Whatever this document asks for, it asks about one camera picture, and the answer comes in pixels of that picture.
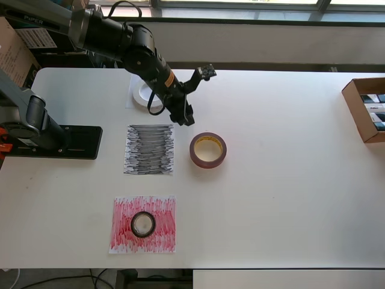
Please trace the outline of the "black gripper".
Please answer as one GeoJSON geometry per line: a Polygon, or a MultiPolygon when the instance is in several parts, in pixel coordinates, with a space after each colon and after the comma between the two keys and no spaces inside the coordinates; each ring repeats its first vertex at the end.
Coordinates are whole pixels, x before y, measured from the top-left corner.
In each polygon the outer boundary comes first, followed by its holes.
{"type": "Polygon", "coordinates": [[[187,101],[184,86],[181,82],[175,82],[169,86],[164,97],[164,105],[170,112],[170,120],[173,123],[179,123],[180,126],[195,124],[193,108],[187,101]]]}

